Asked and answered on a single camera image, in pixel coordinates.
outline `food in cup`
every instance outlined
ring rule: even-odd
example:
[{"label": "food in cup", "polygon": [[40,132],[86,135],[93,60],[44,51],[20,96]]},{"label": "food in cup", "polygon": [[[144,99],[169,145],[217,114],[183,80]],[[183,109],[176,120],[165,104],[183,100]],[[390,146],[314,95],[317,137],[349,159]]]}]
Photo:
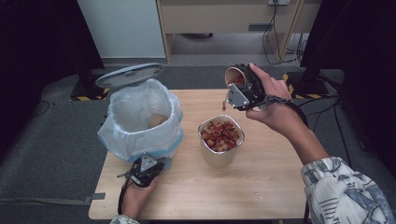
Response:
[{"label": "food in cup", "polygon": [[213,120],[201,131],[201,137],[211,150],[222,152],[236,146],[239,133],[230,121]]}]

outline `gray floor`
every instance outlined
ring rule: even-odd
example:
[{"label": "gray floor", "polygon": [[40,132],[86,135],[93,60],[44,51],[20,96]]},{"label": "gray floor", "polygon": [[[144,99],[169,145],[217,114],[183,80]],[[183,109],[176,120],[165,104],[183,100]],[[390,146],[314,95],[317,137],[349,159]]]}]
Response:
[{"label": "gray floor", "polygon": [[[291,49],[295,43],[290,41]],[[267,52],[270,63],[274,63],[272,51],[268,48]],[[171,62],[165,65],[159,80],[171,90],[223,88],[223,72],[227,66],[236,63],[255,63],[275,78],[281,78],[288,71],[300,70],[296,66],[298,62],[269,64],[263,54],[262,34],[214,35],[208,39],[178,35]],[[110,71],[121,64],[107,65],[107,71]],[[342,79],[340,71],[324,72],[335,79]],[[12,153],[0,167],[0,199],[58,198],[82,201],[85,196],[94,193],[106,156],[106,149],[97,139],[96,133],[105,120],[108,101],[69,101],[68,96],[76,82],[77,76],[71,76],[43,90],[42,99],[45,102],[37,106],[37,116],[26,124]],[[331,106],[335,100],[315,101],[302,106],[302,109],[309,115]],[[305,101],[296,100],[295,103],[299,105]],[[370,176],[380,186],[395,213],[395,178],[374,153],[361,150],[360,139],[346,112],[340,107],[336,111],[353,168]],[[308,116],[308,121],[312,129],[317,124],[315,130],[319,140],[330,154],[347,160],[332,110],[317,118],[318,114],[314,114]],[[0,223],[108,223],[108,220],[90,220],[88,210],[89,206],[84,205],[1,204]],[[301,223],[301,220],[284,220],[284,223]]]}]

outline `right hand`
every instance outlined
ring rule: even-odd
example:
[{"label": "right hand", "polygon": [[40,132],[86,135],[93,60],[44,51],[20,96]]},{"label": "right hand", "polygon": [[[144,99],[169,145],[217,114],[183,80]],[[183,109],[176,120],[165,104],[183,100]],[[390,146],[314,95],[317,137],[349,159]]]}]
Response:
[{"label": "right hand", "polygon": [[[268,73],[262,71],[253,63],[250,64],[250,68],[262,81],[266,94],[291,100],[291,95],[289,94],[288,87],[284,80],[276,80],[270,77]],[[298,114],[293,109],[283,104],[275,103],[265,105],[260,111],[250,109],[247,110],[246,116],[249,119],[255,119],[266,124],[274,131],[286,137],[296,132],[296,129],[306,128]]]}]

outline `power outlet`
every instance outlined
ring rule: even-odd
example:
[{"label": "power outlet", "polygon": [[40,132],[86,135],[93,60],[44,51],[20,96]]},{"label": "power outlet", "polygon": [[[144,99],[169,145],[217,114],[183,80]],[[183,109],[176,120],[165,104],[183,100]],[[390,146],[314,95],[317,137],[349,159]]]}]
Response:
[{"label": "power outlet", "polygon": [[290,5],[290,0],[268,0],[268,5],[274,6],[275,3],[278,6],[287,6]]}]

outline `metal container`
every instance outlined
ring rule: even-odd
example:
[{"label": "metal container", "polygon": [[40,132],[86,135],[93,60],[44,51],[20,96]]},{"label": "metal container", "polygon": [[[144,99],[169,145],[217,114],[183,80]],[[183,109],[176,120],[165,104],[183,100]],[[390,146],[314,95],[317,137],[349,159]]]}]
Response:
[{"label": "metal container", "polygon": [[[210,123],[210,121],[230,121],[231,124],[235,127],[235,130],[239,134],[239,139],[236,141],[236,146],[226,150],[226,151],[221,151],[217,152],[212,150],[205,142],[203,139],[201,132],[206,126]],[[245,134],[242,131],[241,127],[233,120],[231,117],[227,115],[219,115],[216,116],[212,119],[208,119],[205,122],[203,122],[199,127],[198,127],[198,135],[201,141],[201,151],[204,156],[204,159],[207,163],[212,165],[213,167],[220,168],[224,167],[228,164],[230,164],[233,161],[233,158],[235,157],[235,153],[237,148],[244,142],[245,140]]]}]

